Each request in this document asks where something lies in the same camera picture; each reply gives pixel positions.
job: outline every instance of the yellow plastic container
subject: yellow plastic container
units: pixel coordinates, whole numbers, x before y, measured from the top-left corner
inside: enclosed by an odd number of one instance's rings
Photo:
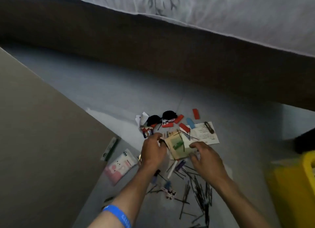
[[[315,151],[273,163],[265,172],[283,228],[315,228]]]

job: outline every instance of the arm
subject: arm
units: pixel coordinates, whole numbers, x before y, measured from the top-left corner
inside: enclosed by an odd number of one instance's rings
[[[191,161],[196,171],[222,197],[239,227],[241,228],[270,228],[265,218],[254,208],[249,200],[241,193],[237,185],[229,178],[222,159],[204,142],[194,142],[190,145],[197,148],[200,160],[191,155]]]
[[[136,221],[150,180],[166,155],[166,145],[162,143],[159,147],[157,143],[161,136],[162,134],[155,133],[144,141],[141,151],[142,163],[137,174],[112,202],[112,205],[124,212],[131,225]],[[124,228],[116,216],[108,211],[99,214],[89,226],[89,228],[103,227]]]

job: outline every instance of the red block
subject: red block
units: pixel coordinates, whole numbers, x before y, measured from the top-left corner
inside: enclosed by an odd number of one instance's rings
[[[189,133],[190,132],[190,128],[187,127],[185,124],[180,123],[179,127],[182,128],[185,132]]]
[[[195,119],[200,119],[198,109],[194,108],[192,112],[194,113]]]
[[[170,128],[173,126],[174,126],[174,123],[168,123],[168,124],[162,125],[163,128]]]
[[[174,123],[178,124],[180,122],[180,120],[183,119],[183,115],[179,115],[175,120],[174,120]]]

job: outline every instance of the blue wristband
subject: blue wristband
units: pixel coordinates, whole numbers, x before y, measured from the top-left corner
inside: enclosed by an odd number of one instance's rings
[[[124,225],[125,228],[131,228],[127,216],[117,206],[108,205],[103,209],[103,211],[109,211],[118,218],[118,220]]]

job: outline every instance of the bed frame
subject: bed frame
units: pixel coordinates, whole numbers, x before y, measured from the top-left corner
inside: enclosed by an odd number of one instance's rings
[[[80,0],[0,0],[18,41],[315,111],[315,59]]]

